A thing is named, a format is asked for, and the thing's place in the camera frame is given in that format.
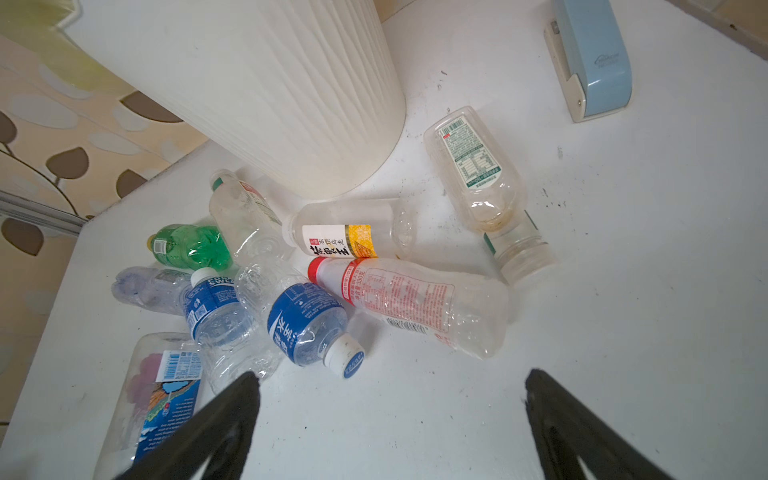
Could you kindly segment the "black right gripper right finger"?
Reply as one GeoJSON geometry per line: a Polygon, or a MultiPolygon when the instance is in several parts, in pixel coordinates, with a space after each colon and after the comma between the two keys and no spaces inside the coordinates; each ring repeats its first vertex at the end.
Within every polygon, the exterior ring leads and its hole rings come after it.
{"type": "Polygon", "coordinates": [[[526,412],[546,479],[668,479],[552,376],[533,369],[525,380],[526,412]]]}

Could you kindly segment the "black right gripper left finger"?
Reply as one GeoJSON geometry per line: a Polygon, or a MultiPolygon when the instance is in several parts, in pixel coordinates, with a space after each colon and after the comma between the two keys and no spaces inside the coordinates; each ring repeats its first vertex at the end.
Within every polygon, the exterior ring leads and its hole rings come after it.
{"type": "Polygon", "coordinates": [[[158,448],[117,476],[129,479],[241,478],[260,408],[260,383],[247,371],[158,448]]]}

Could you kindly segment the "clear bottle blue artesian label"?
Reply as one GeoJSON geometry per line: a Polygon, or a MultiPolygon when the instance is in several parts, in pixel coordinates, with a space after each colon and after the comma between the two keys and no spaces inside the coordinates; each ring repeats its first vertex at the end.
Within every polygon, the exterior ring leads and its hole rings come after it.
{"type": "Polygon", "coordinates": [[[203,380],[200,349],[189,334],[140,338],[93,477],[119,476],[170,438],[197,410],[203,380]]]}

